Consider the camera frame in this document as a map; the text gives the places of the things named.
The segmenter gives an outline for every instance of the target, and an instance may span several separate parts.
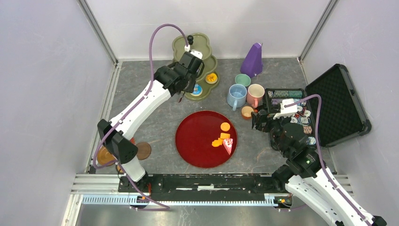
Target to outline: round red plate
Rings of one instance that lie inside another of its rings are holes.
[[[220,125],[230,124],[230,130],[223,132]],[[220,133],[229,133],[233,139],[231,154],[223,145],[213,147],[212,141],[220,137]],[[212,111],[200,111],[190,114],[177,128],[176,148],[180,156],[189,164],[212,168],[225,163],[234,153],[237,146],[237,132],[233,124],[223,115]]]

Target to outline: white wall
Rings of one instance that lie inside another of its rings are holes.
[[[311,82],[335,63],[348,67],[373,128],[331,148],[356,200],[399,225],[399,2],[339,1],[304,69]]]
[[[75,0],[2,1],[0,34],[0,225],[60,225],[112,63]]]
[[[88,0],[118,58],[148,59],[152,32],[161,24],[178,25],[186,34],[205,33],[213,54],[245,57],[263,42],[263,57],[298,56],[328,0]],[[179,35],[164,28],[156,36],[153,57],[172,58]]]

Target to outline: mug handle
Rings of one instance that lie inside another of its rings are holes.
[[[252,105],[254,108],[258,107],[258,99],[255,98],[255,103]]]
[[[234,104],[233,104],[233,111],[235,111],[235,110],[237,109],[237,103],[238,103],[238,101],[235,100],[235,101],[234,101]]]

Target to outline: cup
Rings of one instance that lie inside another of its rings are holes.
[[[235,82],[247,87],[251,84],[251,78],[246,74],[238,74],[235,78]]]
[[[262,103],[264,88],[259,84],[252,84],[248,87],[247,102],[254,108]]]
[[[241,109],[241,116],[242,116],[243,119],[246,119],[246,120],[251,119],[252,118],[252,116],[251,116],[252,112],[254,112],[254,109],[252,107],[245,106],[245,107],[243,107]]]
[[[227,103],[235,111],[238,107],[244,106],[246,97],[247,88],[241,84],[234,84],[230,86],[229,93],[227,94]]]

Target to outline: blue mug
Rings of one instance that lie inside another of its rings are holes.
[[[247,98],[247,88],[241,84],[234,84],[230,86],[229,94],[227,95],[227,103],[233,107],[235,111],[238,107],[245,104]]]

